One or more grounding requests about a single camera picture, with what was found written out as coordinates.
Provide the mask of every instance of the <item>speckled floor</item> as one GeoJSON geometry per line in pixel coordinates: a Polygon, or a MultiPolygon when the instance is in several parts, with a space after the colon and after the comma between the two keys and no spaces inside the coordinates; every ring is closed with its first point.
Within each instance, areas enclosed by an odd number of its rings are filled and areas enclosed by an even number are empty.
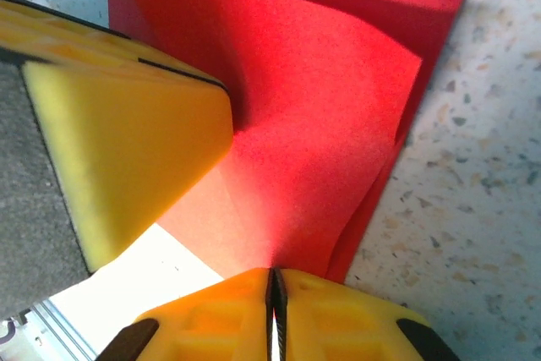
{"type": "MultiPolygon", "coordinates": [[[[107,23],[107,0],[32,1],[107,23]]],[[[541,359],[541,0],[466,1],[347,284],[463,359],[541,359]]]]}

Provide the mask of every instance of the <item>gray foam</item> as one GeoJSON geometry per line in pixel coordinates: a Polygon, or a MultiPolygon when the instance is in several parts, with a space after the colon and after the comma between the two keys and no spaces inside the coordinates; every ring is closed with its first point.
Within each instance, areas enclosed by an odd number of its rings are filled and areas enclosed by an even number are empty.
{"type": "Polygon", "coordinates": [[[20,55],[8,55],[0,53],[0,320],[89,276],[20,55]]]}

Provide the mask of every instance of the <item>folded red material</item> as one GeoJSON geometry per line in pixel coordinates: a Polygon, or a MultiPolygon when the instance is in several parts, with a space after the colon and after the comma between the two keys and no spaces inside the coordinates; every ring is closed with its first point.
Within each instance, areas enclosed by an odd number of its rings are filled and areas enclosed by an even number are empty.
{"type": "Polygon", "coordinates": [[[231,92],[231,152],[159,223],[225,277],[343,281],[461,2],[109,0],[231,92]]]}

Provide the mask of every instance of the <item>white surface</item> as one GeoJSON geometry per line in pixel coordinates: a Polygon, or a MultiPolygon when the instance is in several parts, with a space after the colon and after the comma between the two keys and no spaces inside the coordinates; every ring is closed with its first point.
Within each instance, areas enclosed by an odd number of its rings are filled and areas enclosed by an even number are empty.
{"type": "MultiPolygon", "coordinates": [[[[107,0],[33,1],[107,22],[107,0]]],[[[541,0],[467,0],[347,284],[418,310],[465,360],[541,359],[540,161],[541,0]]],[[[57,296],[96,349],[219,279],[163,233],[57,296]]]]}

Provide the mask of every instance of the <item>red foam sheet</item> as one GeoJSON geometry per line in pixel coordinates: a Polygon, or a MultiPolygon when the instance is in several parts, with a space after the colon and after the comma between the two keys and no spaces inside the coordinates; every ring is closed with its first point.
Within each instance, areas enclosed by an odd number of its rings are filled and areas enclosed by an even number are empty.
{"type": "Polygon", "coordinates": [[[460,3],[109,0],[113,29],[231,92],[231,152],[159,223],[223,276],[343,280],[460,3]]]}

